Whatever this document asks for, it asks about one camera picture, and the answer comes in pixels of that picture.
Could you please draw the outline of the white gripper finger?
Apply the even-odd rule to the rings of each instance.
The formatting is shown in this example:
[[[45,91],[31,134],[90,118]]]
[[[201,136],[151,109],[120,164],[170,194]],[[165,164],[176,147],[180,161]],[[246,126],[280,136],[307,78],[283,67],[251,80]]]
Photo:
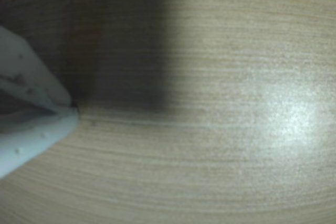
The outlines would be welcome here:
[[[29,43],[1,27],[1,91],[53,112],[71,109],[71,96]]]
[[[26,110],[1,116],[1,178],[67,137],[78,125],[78,110]]]

